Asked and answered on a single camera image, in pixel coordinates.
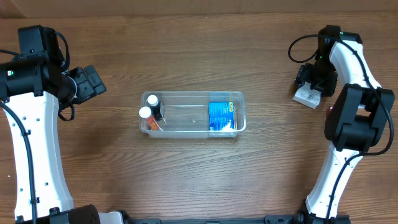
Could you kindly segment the white blue box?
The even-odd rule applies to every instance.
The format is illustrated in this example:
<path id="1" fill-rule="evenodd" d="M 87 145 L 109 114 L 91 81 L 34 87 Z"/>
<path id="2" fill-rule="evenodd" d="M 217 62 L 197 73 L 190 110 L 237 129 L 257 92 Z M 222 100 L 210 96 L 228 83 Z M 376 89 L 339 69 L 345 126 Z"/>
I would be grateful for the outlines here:
<path id="1" fill-rule="evenodd" d="M 321 92 L 311 89 L 311 84 L 305 82 L 304 86 L 301 86 L 295 92 L 295 95 L 292 99 L 309 108 L 315 109 L 320 104 Z"/>

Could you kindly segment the orange bottle white cap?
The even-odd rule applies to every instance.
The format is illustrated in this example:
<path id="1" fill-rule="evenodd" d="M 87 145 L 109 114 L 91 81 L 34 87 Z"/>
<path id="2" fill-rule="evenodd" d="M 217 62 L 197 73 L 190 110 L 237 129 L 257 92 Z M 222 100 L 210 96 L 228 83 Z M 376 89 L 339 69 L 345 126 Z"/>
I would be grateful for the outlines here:
<path id="1" fill-rule="evenodd" d="M 152 114 L 152 110 L 148 106 L 143 106 L 139 110 L 139 116 L 146 121 L 151 130 L 159 130 L 159 125 L 156 123 L 155 118 Z"/>

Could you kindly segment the dark bottle white cap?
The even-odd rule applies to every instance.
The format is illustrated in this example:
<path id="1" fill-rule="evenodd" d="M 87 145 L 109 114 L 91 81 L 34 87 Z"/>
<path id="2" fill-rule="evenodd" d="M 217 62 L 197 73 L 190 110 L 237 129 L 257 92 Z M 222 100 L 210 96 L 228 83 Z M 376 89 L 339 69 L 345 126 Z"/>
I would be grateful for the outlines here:
<path id="1" fill-rule="evenodd" d="M 155 95 L 149 95 L 147 103 L 152 110 L 152 114 L 156 121 L 161 121 L 164 118 L 164 106 L 162 102 Z"/>

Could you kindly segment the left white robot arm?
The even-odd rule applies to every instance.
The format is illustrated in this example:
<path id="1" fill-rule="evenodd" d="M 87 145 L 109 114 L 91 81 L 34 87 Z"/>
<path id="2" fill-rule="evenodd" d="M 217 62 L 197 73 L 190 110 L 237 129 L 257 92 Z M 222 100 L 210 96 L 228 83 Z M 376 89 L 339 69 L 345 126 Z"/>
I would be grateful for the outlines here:
<path id="1" fill-rule="evenodd" d="M 17 173 L 16 223 L 124 223 L 122 212 L 76 208 L 63 174 L 58 114 L 106 91 L 94 66 L 68 75 L 43 59 L 1 65 L 1 104 L 12 134 Z"/>

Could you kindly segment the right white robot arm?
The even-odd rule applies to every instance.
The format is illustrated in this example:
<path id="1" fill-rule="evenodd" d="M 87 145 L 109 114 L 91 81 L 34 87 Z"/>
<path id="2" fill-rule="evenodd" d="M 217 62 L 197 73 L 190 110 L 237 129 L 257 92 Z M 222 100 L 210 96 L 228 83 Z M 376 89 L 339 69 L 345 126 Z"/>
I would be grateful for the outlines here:
<path id="1" fill-rule="evenodd" d="M 324 134 L 328 140 L 326 159 L 312 191 L 291 223 L 349 223 L 349 216 L 337 214 L 338 204 L 354 168 L 364 157 L 384 154 L 394 138 L 391 109 L 395 96 L 373 77 L 357 33 L 327 25 L 315 34 L 317 49 L 301 60 L 295 78 L 293 99 L 315 109 L 322 97 L 332 96 L 336 84 L 342 90 L 326 112 Z M 386 147 L 370 152 L 389 127 Z"/>

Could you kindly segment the clear plastic container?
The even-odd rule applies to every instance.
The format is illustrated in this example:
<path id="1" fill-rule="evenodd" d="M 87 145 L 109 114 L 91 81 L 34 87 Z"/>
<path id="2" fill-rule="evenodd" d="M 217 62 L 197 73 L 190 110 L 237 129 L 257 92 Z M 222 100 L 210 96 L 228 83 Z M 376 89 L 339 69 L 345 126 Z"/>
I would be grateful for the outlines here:
<path id="1" fill-rule="evenodd" d="M 147 91 L 141 96 L 141 106 L 155 95 L 164 106 L 164 118 L 154 131 L 140 119 L 140 130 L 152 138 L 235 138 L 246 128 L 246 101 L 241 91 Z M 210 102 L 234 104 L 232 131 L 210 131 L 208 107 Z"/>

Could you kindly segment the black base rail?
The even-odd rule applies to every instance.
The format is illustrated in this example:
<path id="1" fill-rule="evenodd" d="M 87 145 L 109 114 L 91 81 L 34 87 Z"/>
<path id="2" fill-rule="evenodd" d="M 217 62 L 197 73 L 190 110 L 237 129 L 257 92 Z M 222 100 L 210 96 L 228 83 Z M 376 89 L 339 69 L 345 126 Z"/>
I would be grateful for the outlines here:
<path id="1" fill-rule="evenodd" d="M 121 214 L 124 224 L 351 224 L 349 215 L 326 220 L 309 214 L 304 205 L 295 215 L 266 215 L 264 218 L 161 220 L 159 218 L 132 218 L 125 210 L 121 210 Z"/>

